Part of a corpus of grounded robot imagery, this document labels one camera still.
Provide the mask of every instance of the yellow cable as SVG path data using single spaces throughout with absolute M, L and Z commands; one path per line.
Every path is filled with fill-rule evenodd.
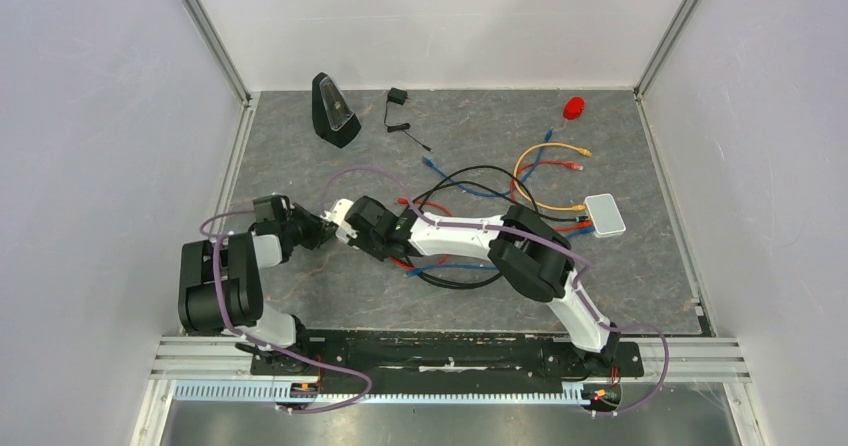
M 537 144 L 535 146 L 531 146 L 530 148 L 527 149 L 527 151 L 524 151 L 523 153 L 521 153 L 521 156 L 518 158 L 518 162 L 515 163 L 515 169 L 513 170 L 512 174 L 515 177 L 518 177 L 518 169 L 521 168 L 521 162 L 524 161 L 524 158 L 526 158 L 528 154 L 530 154 L 531 152 L 533 152 L 533 151 L 535 151 L 539 148 L 548 148 L 548 147 L 571 149 L 571 150 L 577 151 L 578 153 L 582 154 L 583 156 L 587 156 L 587 157 L 592 155 L 592 152 L 589 151 L 586 148 L 578 148 L 577 146 L 572 146 L 572 145 L 566 144 L 566 143 Z M 522 196 L 524 196 L 524 199 L 532 202 L 530 197 L 527 196 L 527 193 L 525 193 L 521 188 L 516 188 L 516 189 L 518 190 L 518 192 Z M 582 204 L 577 204 L 575 206 L 550 206 L 548 204 L 544 204 L 544 203 L 540 203 L 540 202 L 536 201 L 536 205 L 538 205 L 540 208 L 549 209 L 551 211 L 584 211 L 586 209 L 586 206 L 582 205 Z

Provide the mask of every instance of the black and white robotic arm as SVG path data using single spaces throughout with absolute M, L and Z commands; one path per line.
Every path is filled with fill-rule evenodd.
M 318 217 L 275 195 L 254 200 L 254 209 L 252 231 L 228 237 L 222 268 L 230 317 L 255 337 L 288 347 L 296 343 L 301 328 L 292 315 L 265 307 L 258 270 L 288 261 L 297 246 L 316 249 L 335 234 L 343 243 L 380 261 L 389 256 L 443 254 L 491 261 L 521 295 L 550 307 L 587 362 L 607 367 L 615 358 L 620 335 L 609 331 L 609 319 L 597 312 L 582 284 L 575 284 L 574 261 L 548 247 L 489 228 L 509 226 L 571 248 L 527 208 L 511 206 L 506 214 L 486 218 L 425 213 L 428 222 L 410 209 L 395 215 L 363 196 L 356 201 L 340 199 Z M 480 229 L 440 225 L 451 222 L 479 224 Z M 209 241 L 183 246 L 179 313 L 189 332 L 220 332 L 224 327 L 212 282 L 211 250 Z

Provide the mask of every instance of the white rectangular device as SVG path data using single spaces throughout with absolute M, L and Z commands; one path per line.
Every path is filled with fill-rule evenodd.
M 618 211 L 618 205 L 615 204 L 615 198 L 611 194 L 587 196 L 584 204 L 589 213 L 589 218 L 592 219 L 592 225 L 595 227 L 592 234 L 596 238 L 618 236 L 627 230 L 624 226 L 624 220 L 621 218 L 621 213 Z

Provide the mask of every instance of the red cap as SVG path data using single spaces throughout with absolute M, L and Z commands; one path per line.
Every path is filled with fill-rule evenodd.
M 580 96 L 575 96 L 565 103 L 565 109 L 562 110 L 562 117 L 567 120 L 577 119 L 583 114 L 583 108 L 586 107 L 586 101 Z

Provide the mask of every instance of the white wall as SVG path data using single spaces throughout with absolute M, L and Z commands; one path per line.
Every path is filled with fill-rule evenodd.
M 0 444 L 127 444 L 239 107 L 179 0 L 0 22 Z
M 844 443 L 846 18 L 848 0 L 703 0 L 647 97 L 777 445 Z
M 633 86 L 681 0 L 202 0 L 248 87 Z

